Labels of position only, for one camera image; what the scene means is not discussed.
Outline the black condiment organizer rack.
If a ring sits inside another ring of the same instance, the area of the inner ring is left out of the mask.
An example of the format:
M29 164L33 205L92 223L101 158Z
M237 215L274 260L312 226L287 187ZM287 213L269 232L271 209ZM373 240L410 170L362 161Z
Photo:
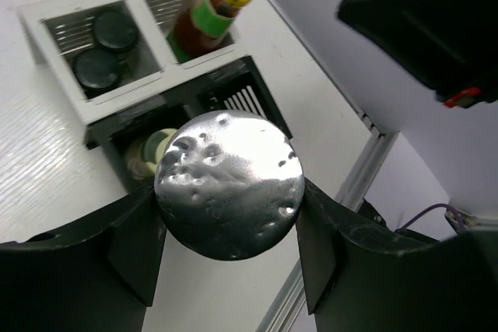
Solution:
M47 0L24 5L18 15L34 60L49 67L84 125L83 142L100 148L126 191L143 180L128 172L125 152L136 139L178 128L211 110L245 110L288 131L272 94L240 35L232 29L216 51L180 63L167 36L194 0ZM130 51L96 45L97 14L123 12L139 29ZM108 91L86 91L72 71L77 54L98 48L120 62L121 80Z

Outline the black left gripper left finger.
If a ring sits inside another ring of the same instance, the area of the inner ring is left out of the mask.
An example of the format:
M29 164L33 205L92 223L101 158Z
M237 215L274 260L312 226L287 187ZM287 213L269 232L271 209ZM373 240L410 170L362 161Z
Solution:
M2 243L1 329L142 330L165 236L145 185L24 243Z

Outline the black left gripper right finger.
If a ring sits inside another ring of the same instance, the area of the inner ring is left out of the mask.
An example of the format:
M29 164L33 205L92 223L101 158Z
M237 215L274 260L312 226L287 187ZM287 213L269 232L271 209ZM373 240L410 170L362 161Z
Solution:
M497 329L496 232L416 240L372 223L340 225L347 259L319 331Z

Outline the cream-lidded seasoning shaker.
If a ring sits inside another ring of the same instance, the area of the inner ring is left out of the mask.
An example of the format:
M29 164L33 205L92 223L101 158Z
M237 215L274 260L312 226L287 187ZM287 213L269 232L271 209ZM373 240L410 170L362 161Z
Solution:
M124 163L134 179L143 180L155 175L165 148L176 132L176 128L164 128L148 137L136 139L128 146Z

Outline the blue-labelled white granule jar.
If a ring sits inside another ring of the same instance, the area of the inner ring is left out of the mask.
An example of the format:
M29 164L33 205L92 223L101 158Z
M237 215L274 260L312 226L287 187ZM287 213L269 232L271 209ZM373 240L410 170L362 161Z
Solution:
M272 122L217 110L184 124L168 142L154 190L171 235L214 260L246 260L281 242L304 194L301 162Z

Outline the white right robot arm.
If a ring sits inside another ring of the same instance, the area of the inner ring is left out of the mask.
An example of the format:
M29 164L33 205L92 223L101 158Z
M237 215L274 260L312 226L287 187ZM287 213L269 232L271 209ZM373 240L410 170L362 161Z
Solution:
M338 18L448 108L497 100L497 0L342 0Z

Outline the black-capped spice bottle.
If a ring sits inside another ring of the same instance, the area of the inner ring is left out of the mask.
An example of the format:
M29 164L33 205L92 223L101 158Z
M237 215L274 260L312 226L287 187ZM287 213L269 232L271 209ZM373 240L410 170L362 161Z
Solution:
M111 53L92 48L77 54L72 71L78 83L86 91L108 91L121 80L121 65Z
M130 51L139 41L139 29L132 18L116 10L97 14L91 31L96 45L114 53Z

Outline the yellow-capped red sauce bottle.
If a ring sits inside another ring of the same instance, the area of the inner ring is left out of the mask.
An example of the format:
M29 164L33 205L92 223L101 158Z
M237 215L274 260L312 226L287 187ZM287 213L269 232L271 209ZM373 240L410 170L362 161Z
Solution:
M219 48L243 7L253 0L194 0L177 17L167 41L180 63Z

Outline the aluminium front rail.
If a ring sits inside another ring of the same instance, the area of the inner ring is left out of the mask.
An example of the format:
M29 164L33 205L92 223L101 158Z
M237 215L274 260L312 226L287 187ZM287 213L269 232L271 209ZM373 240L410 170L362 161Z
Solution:
M370 133L334 198L326 196L315 183L307 182L304 206L297 220L300 259L258 326L259 331L288 331L303 309L318 318L328 304L347 259L346 238L340 231L340 225L351 223L373 227L371 221L357 212L398 134L385 134L379 130L276 0L267 1Z

